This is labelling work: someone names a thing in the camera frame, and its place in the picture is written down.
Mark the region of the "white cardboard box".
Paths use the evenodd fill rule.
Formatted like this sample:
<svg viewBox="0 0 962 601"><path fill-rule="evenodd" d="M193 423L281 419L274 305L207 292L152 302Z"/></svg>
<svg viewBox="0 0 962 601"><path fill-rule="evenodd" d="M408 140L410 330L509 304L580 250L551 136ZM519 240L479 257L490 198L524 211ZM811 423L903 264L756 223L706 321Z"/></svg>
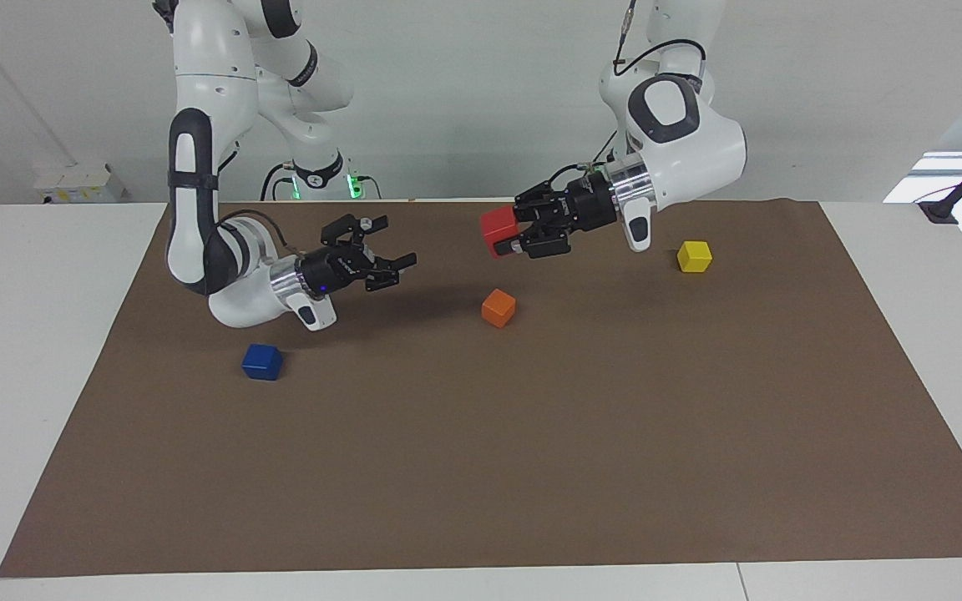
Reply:
<svg viewBox="0 0 962 601"><path fill-rule="evenodd" d="M110 164L76 164L45 171L32 185L42 203L122 203L131 194Z"/></svg>

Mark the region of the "red wooden block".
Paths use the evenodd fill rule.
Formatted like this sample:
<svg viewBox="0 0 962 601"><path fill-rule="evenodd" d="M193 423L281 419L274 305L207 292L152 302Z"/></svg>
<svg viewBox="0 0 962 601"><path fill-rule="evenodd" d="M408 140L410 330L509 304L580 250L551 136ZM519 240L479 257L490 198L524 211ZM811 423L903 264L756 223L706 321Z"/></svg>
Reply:
<svg viewBox="0 0 962 601"><path fill-rule="evenodd" d="M501 205L499 208L488 210L481 215L478 224L486 250L493 258L500 257L497 250L499 244L516 239L520 232L518 217L512 205Z"/></svg>

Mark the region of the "blue wooden block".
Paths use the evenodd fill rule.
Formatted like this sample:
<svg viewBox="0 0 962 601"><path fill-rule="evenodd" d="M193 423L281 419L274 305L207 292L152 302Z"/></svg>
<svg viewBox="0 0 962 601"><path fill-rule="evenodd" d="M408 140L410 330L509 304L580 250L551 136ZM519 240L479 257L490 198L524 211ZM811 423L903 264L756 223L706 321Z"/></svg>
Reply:
<svg viewBox="0 0 962 601"><path fill-rule="evenodd" d="M283 356L277 346L250 345L240 366L249 379L277 381L281 374Z"/></svg>

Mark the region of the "brown table mat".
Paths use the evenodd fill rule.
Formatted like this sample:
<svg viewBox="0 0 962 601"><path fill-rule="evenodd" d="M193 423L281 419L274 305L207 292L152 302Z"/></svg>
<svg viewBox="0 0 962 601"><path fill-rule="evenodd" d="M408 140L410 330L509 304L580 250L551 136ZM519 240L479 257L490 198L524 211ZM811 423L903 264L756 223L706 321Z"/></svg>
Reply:
<svg viewBox="0 0 962 601"><path fill-rule="evenodd" d="M0 577L962 557L962 450L820 205L541 261L493 259L482 212L352 208L419 263L320 332L219 324L161 218Z"/></svg>

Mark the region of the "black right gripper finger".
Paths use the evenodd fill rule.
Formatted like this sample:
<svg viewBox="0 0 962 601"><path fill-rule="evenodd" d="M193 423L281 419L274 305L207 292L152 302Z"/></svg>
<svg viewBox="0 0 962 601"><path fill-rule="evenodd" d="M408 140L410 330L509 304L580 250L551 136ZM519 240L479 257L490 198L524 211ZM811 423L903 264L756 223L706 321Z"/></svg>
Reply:
<svg viewBox="0 0 962 601"><path fill-rule="evenodd" d="M356 218L343 215L329 222L321 231L321 243L326 246L363 245L364 237L374 235L389 226L386 215L377 218Z"/></svg>
<svg viewBox="0 0 962 601"><path fill-rule="evenodd" d="M418 263L417 254L407 254L400 258L389 260L381 256L374 256L373 266L367 270L364 286L367 292L384 290L400 284L402 271L411 269Z"/></svg>

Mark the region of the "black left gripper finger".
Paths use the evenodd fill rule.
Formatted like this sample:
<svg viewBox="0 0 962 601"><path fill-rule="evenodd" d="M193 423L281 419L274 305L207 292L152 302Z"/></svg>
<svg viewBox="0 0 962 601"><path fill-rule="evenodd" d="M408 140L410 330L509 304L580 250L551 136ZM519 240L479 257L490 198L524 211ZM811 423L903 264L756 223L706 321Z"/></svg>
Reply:
<svg viewBox="0 0 962 601"><path fill-rule="evenodd" d="M520 224L566 225L572 222L572 209L567 189L554 189L551 181L542 181L515 195L513 215Z"/></svg>
<svg viewBox="0 0 962 601"><path fill-rule="evenodd" d="M519 235L498 242L498 256L527 255L530 259L569 254L571 244L566 230L530 227Z"/></svg>

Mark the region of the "yellow wooden block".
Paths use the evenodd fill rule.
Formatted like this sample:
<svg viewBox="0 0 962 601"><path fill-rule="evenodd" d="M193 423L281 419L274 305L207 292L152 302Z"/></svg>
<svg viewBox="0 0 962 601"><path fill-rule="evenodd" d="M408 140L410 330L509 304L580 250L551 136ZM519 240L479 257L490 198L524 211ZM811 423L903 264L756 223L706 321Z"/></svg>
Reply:
<svg viewBox="0 0 962 601"><path fill-rule="evenodd" d="M678 250L678 266L682 273L705 273L711 266L711 248L704 240L685 240Z"/></svg>

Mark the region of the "orange wooden block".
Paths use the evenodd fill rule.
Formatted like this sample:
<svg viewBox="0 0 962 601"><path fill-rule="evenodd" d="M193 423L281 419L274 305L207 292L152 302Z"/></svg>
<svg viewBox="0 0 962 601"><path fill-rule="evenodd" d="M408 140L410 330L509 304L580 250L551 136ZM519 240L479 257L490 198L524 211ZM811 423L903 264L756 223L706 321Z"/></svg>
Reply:
<svg viewBox="0 0 962 601"><path fill-rule="evenodd" d="M484 298L484 303L481 305L481 316L482 320L493 325L493 327L504 328L510 323L517 310L518 300L514 296L504 292L504 290L493 289Z"/></svg>

